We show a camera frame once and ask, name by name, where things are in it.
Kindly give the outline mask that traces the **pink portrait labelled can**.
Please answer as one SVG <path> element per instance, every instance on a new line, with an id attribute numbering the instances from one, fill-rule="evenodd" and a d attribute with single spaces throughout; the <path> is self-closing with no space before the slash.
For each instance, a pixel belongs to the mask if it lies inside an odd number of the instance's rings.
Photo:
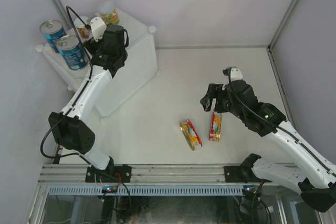
<path id="1" fill-rule="evenodd" d="M 81 16 L 80 18 L 84 21 L 84 23 L 79 18 L 76 18 L 75 21 L 74 21 L 74 25 L 75 25 L 76 30 L 79 33 L 79 35 L 83 39 L 87 39 L 87 38 L 89 38 L 89 36 L 91 34 L 91 30 L 86 27 L 86 25 L 88 24 L 88 19 L 89 18 L 86 17 L 86 16 Z"/>

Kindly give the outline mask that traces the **red sardine tin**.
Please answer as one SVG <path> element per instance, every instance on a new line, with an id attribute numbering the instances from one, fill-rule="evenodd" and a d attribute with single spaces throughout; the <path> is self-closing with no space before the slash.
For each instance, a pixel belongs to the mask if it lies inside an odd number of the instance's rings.
<path id="1" fill-rule="evenodd" d="M 212 142 L 219 142 L 221 136 L 222 114 L 212 112 L 211 125 L 209 131 L 209 140 Z"/>
<path id="2" fill-rule="evenodd" d="M 195 151 L 203 146 L 202 141 L 190 120 L 180 122 L 180 128 L 191 150 Z"/>

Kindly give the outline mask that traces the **dark blue tall can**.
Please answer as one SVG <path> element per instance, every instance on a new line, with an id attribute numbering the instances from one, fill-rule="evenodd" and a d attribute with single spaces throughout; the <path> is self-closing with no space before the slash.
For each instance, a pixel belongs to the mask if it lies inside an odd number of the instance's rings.
<path id="1" fill-rule="evenodd" d="M 66 35 L 61 37 L 57 41 L 56 47 L 69 69 L 77 71 L 87 66 L 87 57 L 76 36 Z"/>

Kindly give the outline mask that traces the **green can with plastic lid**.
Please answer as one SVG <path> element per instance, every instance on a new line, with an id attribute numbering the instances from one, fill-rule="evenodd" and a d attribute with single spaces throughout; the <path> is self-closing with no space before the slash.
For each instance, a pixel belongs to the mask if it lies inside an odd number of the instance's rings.
<path id="1" fill-rule="evenodd" d="M 98 12 L 100 17 L 106 25 L 113 24 L 118 25 L 120 22 L 119 15 L 116 11 L 114 1 L 106 1 L 98 6 Z"/>

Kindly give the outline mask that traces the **light blue labelled can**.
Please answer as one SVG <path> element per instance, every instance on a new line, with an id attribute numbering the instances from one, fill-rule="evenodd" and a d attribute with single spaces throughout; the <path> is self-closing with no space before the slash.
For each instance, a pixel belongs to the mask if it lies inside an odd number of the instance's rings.
<path id="1" fill-rule="evenodd" d="M 51 48 L 56 53 L 59 53 L 56 46 L 57 41 L 63 36 L 67 35 L 61 21 L 56 19 L 47 20 L 40 25 L 39 30 L 44 35 L 47 43 L 51 46 Z"/>

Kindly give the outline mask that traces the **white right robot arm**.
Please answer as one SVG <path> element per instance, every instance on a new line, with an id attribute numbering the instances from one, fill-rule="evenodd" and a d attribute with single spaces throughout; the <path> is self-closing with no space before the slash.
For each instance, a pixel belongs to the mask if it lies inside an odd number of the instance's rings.
<path id="1" fill-rule="evenodd" d="M 233 114 L 249 130 L 275 143 L 297 166 L 292 169 L 250 154 L 239 166 L 244 182 L 258 178 L 280 184 L 319 212 L 335 204 L 335 165 L 314 150 L 274 105 L 258 101 L 251 85 L 244 80 L 211 83 L 200 103 L 204 111 Z"/>

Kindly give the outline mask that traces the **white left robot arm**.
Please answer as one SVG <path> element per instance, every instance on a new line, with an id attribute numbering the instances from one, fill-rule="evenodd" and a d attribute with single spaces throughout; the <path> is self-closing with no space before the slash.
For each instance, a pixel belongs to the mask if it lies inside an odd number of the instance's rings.
<path id="1" fill-rule="evenodd" d="M 50 114 L 48 121 L 55 142 L 78 155 L 97 169 L 103 182 L 113 180 L 113 159 L 95 143 L 95 134 L 87 117 L 99 95 L 127 59 L 129 36 L 125 28 L 109 24 L 99 40 L 85 42 L 92 55 L 92 67 L 75 95 L 61 112 Z"/>

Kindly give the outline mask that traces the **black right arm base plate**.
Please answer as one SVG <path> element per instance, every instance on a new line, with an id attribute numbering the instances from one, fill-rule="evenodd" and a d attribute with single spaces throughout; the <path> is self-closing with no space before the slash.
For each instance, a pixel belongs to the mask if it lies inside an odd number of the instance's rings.
<path id="1" fill-rule="evenodd" d="M 224 166 L 224 175 L 227 183 L 247 183 L 253 177 L 250 169 L 243 168 L 240 165 Z"/>

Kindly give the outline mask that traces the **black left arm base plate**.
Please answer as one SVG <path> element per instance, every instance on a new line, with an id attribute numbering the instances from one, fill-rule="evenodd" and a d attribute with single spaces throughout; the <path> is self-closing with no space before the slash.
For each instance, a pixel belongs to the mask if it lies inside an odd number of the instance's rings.
<path id="1" fill-rule="evenodd" d="M 107 168 L 99 170 L 89 166 L 86 171 L 85 182 L 94 183 L 129 183 L 131 180 L 132 167 L 129 165 L 114 166 L 113 169 Z"/>

